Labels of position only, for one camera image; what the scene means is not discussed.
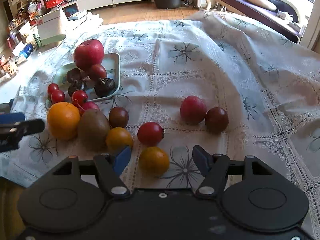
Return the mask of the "red gift box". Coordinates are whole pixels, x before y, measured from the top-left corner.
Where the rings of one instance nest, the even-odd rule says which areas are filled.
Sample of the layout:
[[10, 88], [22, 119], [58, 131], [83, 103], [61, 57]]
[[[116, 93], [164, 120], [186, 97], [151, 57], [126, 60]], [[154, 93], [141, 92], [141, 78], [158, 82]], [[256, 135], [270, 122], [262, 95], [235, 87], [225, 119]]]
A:
[[62, 4], [65, 0], [49, 0], [45, 3], [47, 9], [52, 9]]

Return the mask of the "dark brown tomato right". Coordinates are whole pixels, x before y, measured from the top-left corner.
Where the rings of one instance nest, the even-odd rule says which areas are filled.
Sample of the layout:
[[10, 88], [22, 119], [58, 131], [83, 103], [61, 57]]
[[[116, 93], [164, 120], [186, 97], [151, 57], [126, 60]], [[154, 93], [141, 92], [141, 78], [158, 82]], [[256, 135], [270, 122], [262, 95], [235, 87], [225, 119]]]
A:
[[229, 123], [227, 112], [221, 107], [211, 108], [205, 117], [206, 129], [211, 133], [223, 132]]

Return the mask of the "purple cushioned bench sofa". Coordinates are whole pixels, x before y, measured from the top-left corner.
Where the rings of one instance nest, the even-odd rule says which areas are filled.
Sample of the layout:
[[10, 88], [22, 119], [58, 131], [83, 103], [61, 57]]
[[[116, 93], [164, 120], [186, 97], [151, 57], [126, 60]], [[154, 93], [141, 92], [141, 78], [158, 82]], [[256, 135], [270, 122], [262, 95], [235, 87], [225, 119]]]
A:
[[253, 18], [264, 25], [272, 28], [278, 33], [284, 35], [287, 39], [292, 42], [298, 43], [299, 33], [290, 27], [285, 20], [282, 20], [277, 13], [288, 12], [295, 22], [299, 22], [298, 12], [293, 5], [282, 0], [268, 0], [269, 2], [274, 1], [276, 5], [276, 10], [271, 11], [255, 5], [248, 0], [216, 0], [221, 5], [226, 7], [228, 10], [243, 14], [247, 17]]

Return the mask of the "yellow tomato beside kiwi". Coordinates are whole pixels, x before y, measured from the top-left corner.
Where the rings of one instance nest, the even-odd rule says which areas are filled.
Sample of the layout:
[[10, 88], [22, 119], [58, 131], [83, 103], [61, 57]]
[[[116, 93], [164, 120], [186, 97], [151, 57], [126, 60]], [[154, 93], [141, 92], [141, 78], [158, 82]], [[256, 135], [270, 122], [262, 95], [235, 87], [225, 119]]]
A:
[[133, 139], [131, 134], [122, 127], [116, 127], [109, 131], [106, 137], [106, 147], [109, 154], [115, 155], [126, 146], [132, 148]]

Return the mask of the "white cardboard box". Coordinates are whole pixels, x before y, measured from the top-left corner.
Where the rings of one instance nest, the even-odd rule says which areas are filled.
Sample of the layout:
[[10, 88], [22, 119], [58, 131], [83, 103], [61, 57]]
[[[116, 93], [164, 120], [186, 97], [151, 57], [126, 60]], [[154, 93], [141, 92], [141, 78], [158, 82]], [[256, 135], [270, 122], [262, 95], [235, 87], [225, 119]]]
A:
[[62, 9], [53, 10], [36, 20], [37, 31], [43, 46], [66, 38], [68, 19]]

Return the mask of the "pink red plum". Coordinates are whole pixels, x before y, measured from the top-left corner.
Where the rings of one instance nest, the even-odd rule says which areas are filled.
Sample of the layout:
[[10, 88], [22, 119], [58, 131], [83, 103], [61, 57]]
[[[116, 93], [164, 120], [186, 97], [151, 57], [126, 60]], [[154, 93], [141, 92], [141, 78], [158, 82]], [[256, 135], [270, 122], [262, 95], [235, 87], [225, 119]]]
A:
[[206, 113], [206, 104], [197, 96], [188, 96], [181, 103], [180, 116], [184, 122], [190, 125], [196, 125], [202, 122]]

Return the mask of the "dark water chestnut front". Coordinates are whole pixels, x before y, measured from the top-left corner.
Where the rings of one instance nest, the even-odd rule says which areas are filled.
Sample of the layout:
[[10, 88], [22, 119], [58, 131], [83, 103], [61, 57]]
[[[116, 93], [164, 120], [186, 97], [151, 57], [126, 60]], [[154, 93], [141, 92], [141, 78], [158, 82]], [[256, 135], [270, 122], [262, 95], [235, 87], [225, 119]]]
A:
[[98, 81], [94, 85], [94, 90], [98, 97], [109, 96], [110, 94], [112, 94], [112, 92], [114, 92], [115, 88], [115, 81], [107, 77], [98, 79]]

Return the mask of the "white floral lace tablecloth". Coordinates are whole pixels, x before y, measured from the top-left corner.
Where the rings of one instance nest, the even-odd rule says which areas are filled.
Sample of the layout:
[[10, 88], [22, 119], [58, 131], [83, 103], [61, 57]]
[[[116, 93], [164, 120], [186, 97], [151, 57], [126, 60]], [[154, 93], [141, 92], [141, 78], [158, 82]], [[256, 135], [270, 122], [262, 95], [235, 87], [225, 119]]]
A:
[[[203, 180], [191, 159], [199, 144], [211, 153], [240, 160], [255, 155], [309, 199], [304, 229], [319, 239], [319, 54], [263, 24], [226, 12], [200, 11], [187, 20], [118, 23], [82, 28], [52, 50], [32, 56], [1, 85], [1, 102], [27, 119], [45, 119], [47, 88], [67, 86], [64, 66], [75, 48], [99, 40], [106, 53], [120, 56], [120, 89], [100, 102], [104, 114], [116, 106], [129, 113], [133, 137], [153, 121], [164, 129], [159, 147], [170, 167], [148, 178], [138, 167], [143, 145], [135, 141], [124, 183], [136, 187], [191, 187]], [[218, 134], [184, 122], [180, 106], [197, 96], [229, 118]]]

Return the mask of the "large red apple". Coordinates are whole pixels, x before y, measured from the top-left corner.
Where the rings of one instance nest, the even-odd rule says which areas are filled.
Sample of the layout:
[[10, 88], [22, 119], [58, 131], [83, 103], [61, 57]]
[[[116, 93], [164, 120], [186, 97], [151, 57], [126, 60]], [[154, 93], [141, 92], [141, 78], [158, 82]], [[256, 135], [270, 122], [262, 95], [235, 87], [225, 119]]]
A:
[[103, 44], [96, 39], [86, 40], [78, 45], [73, 53], [75, 65], [88, 71], [95, 64], [101, 64], [104, 58]]

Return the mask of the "yellow tomato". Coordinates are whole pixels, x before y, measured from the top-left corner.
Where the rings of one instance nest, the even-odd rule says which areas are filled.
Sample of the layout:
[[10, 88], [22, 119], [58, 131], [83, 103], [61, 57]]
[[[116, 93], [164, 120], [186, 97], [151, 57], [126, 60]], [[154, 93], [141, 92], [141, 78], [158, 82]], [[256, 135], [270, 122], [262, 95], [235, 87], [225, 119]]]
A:
[[106, 137], [106, 147], [109, 154], [115, 155], [126, 146], [132, 148], [133, 139], [131, 134], [122, 127], [116, 127], [109, 131]]
[[159, 177], [167, 172], [169, 166], [168, 154], [159, 147], [148, 147], [139, 156], [139, 168], [147, 176]]

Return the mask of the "brown kiwi fruit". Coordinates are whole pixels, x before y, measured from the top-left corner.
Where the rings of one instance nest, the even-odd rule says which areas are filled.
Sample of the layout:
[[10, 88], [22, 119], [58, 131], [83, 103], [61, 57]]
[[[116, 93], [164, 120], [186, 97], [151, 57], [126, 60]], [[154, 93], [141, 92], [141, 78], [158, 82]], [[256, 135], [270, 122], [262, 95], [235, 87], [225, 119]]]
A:
[[89, 150], [99, 151], [105, 148], [110, 130], [110, 123], [102, 111], [88, 109], [78, 123], [78, 138]]

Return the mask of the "red cherry tomato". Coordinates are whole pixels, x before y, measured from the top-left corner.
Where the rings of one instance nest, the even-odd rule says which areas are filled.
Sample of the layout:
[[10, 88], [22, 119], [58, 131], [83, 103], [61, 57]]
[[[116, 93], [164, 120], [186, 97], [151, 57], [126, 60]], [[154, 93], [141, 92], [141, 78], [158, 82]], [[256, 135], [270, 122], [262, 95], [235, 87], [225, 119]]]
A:
[[65, 101], [65, 94], [61, 90], [55, 90], [52, 92], [50, 98], [51, 98], [52, 104], [64, 102]]
[[156, 122], [146, 122], [138, 129], [137, 137], [146, 146], [156, 146], [164, 138], [164, 129]]
[[59, 86], [56, 83], [51, 83], [47, 88], [47, 93], [51, 96], [56, 90], [59, 90]]

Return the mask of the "white oval pillow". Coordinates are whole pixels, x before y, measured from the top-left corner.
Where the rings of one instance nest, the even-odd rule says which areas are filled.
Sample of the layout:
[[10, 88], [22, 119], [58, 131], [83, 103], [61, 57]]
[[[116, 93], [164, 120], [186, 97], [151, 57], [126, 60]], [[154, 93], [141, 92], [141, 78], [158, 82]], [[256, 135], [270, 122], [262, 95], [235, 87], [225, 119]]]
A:
[[269, 11], [277, 10], [277, 6], [268, 0], [247, 0], [247, 1], [252, 3], [253, 5], [267, 9]]

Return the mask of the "dark water chestnut left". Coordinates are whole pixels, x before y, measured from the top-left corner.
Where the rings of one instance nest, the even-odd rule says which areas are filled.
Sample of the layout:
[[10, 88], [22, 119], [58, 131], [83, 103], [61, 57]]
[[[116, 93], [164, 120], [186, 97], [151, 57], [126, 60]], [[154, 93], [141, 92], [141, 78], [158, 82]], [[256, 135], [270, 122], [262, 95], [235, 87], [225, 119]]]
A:
[[68, 95], [72, 97], [72, 95], [79, 90], [86, 90], [86, 83], [76, 80], [68, 87]]

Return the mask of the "dark water chestnut back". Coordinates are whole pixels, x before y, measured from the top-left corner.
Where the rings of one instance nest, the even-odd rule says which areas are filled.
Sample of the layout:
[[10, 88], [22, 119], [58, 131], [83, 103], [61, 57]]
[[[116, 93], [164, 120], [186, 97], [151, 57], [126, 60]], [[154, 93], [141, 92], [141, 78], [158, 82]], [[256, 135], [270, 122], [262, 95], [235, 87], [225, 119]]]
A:
[[87, 74], [81, 71], [79, 68], [73, 68], [66, 74], [68, 83], [75, 83], [76, 81], [83, 81], [87, 77]]

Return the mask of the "dark water chestnut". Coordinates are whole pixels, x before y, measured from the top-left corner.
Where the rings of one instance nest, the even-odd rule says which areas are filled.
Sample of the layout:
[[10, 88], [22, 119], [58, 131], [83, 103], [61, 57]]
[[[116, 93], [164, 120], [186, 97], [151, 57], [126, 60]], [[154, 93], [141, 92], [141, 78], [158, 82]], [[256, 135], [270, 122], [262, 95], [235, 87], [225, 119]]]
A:
[[98, 79], [98, 81], [94, 85], [94, 90], [98, 97], [109, 96], [110, 94], [112, 94], [112, 92], [114, 92], [115, 88], [115, 81], [107, 77]]
[[87, 77], [87, 74], [81, 71], [79, 68], [73, 68], [66, 74], [68, 83], [75, 83], [76, 81], [83, 81]]
[[86, 90], [86, 83], [76, 80], [68, 87], [68, 95], [72, 97], [72, 95], [79, 90]]

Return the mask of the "dark brown tomato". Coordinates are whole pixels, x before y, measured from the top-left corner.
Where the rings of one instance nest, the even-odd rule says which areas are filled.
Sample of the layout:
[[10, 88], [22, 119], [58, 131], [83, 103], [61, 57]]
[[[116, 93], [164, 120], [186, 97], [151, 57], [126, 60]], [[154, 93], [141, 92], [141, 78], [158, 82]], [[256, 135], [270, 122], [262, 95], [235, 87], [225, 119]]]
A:
[[206, 129], [211, 133], [223, 132], [229, 123], [227, 112], [221, 107], [211, 108], [205, 117]]
[[109, 113], [109, 123], [112, 128], [125, 128], [129, 122], [129, 114], [123, 107], [113, 107]]

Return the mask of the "large orange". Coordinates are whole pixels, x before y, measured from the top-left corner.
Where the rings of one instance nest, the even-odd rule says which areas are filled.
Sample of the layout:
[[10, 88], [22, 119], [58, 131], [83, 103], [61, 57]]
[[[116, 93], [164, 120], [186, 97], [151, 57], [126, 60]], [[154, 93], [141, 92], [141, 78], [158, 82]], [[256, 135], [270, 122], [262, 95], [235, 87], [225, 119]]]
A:
[[78, 134], [79, 110], [71, 103], [53, 104], [47, 113], [47, 125], [53, 137], [59, 140], [71, 140]]

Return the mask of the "pink radish behind orange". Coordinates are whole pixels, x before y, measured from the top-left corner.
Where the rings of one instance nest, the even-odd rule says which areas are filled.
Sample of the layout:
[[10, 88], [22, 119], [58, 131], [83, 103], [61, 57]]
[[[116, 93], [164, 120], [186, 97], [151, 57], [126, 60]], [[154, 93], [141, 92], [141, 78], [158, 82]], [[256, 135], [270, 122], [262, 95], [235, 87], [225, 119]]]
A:
[[100, 110], [99, 106], [94, 102], [86, 102], [79, 106], [79, 113], [82, 116], [86, 110], [96, 109]]

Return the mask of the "red tomato on plate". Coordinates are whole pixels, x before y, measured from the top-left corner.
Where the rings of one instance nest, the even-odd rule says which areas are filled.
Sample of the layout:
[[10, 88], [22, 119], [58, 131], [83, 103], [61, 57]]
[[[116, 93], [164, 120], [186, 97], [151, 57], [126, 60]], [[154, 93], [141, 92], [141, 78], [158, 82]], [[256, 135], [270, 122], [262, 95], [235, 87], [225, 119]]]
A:
[[103, 79], [107, 77], [106, 69], [100, 64], [92, 65], [87, 73], [89, 78], [94, 82], [98, 81], [98, 79]]

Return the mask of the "dark brown tomato left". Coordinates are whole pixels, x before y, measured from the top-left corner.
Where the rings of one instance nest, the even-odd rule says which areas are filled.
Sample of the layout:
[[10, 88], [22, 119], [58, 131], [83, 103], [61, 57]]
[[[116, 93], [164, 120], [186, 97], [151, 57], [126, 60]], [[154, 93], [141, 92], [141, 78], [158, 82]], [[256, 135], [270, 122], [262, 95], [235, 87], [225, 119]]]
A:
[[113, 107], [109, 113], [109, 123], [112, 128], [125, 128], [129, 122], [129, 114], [123, 107]]

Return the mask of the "red radish with stem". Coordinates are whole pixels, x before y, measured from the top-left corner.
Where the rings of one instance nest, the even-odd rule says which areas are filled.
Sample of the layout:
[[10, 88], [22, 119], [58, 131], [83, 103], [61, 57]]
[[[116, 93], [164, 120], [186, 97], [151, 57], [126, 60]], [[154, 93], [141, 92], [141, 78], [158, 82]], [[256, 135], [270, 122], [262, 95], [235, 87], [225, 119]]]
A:
[[72, 94], [72, 104], [77, 108], [81, 108], [87, 100], [88, 96], [83, 90], [77, 90]]

